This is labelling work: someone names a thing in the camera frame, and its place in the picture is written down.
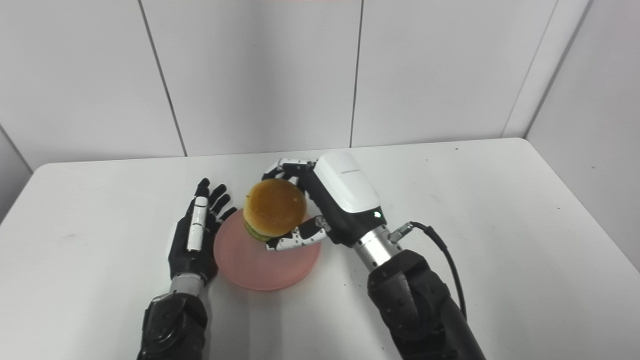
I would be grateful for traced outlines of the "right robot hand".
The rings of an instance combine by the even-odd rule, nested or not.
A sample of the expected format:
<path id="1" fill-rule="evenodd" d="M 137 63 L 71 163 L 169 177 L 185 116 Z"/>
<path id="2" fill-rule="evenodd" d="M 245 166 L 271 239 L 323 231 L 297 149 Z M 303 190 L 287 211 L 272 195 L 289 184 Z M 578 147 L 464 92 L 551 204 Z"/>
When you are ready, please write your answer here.
<path id="1" fill-rule="evenodd" d="M 370 234 L 388 233 L 381 200 L 356 159 L 349 152 L 328 152 L 317 160 L 281 158 L 262 180 L 294 180 L 320 215 L 267 241 L 272 252 L 302 248 L 330 239 L 334 244 L 358 249 Z"/>

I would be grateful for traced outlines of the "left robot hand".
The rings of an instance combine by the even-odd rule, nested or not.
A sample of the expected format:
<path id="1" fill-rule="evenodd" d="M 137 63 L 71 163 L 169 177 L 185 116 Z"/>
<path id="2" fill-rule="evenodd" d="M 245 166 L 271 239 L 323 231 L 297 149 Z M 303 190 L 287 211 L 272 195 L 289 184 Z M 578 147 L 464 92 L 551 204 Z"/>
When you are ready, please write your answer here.
<path id="1" fill-rule="evenodd" d="M 215 237 L 237 208 L 229 207 L 231 196 L 225 184 L 214 189 L 210 189 L 210 185 L 208 178 L 202 178 L 185 214 L 176 224 L 167 256 L 172 279 L 195 275 L 206 286 L 218 273 L 214 260 Z"/>

